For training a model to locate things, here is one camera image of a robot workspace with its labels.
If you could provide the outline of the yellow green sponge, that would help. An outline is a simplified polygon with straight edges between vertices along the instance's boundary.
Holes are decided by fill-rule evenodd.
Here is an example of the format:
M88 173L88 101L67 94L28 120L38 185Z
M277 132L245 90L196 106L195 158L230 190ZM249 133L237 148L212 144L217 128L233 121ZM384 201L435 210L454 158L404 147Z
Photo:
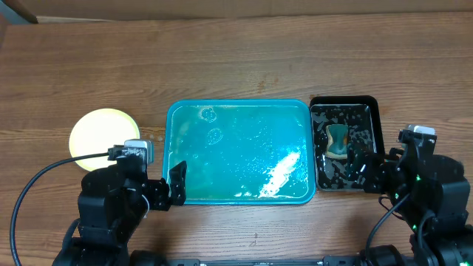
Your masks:
M327 148L326 156L333 159L347 159L348 126L331 124L326 126Z

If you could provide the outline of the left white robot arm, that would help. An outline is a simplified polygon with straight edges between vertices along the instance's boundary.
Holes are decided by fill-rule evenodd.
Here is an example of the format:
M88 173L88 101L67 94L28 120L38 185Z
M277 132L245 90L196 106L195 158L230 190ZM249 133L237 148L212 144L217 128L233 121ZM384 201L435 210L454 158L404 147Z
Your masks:
M150 180L140 159L89 172L81 182L79 218L69 227L54 265L167 265L165 256L129 252L128 243L150 211L168 211L186 200L187 164L173 167L170 180Z

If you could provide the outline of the yellow-green rimmed plate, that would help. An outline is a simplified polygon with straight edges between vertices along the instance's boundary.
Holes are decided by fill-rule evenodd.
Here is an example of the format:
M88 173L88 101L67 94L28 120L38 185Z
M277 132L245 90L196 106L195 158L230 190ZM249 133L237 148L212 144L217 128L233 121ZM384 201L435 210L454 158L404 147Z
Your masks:
M117 109L97 109L72 128L69 152L72 157L105 153L132 139L140 139L140 130L131 116Z

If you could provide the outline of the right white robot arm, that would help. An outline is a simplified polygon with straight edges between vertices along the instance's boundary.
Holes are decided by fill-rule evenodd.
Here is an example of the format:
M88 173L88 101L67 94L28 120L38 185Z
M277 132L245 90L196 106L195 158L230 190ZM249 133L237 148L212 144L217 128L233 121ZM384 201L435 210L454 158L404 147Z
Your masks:
M461 163L434 153L434 140L411 140L390 155L349 145L350 173L364 191L384 194L392 207L368 236L361 265L471 265L472 226L467 224L469 181ZM374 235L393 213L412 230L413 257L389 245L372 247Z

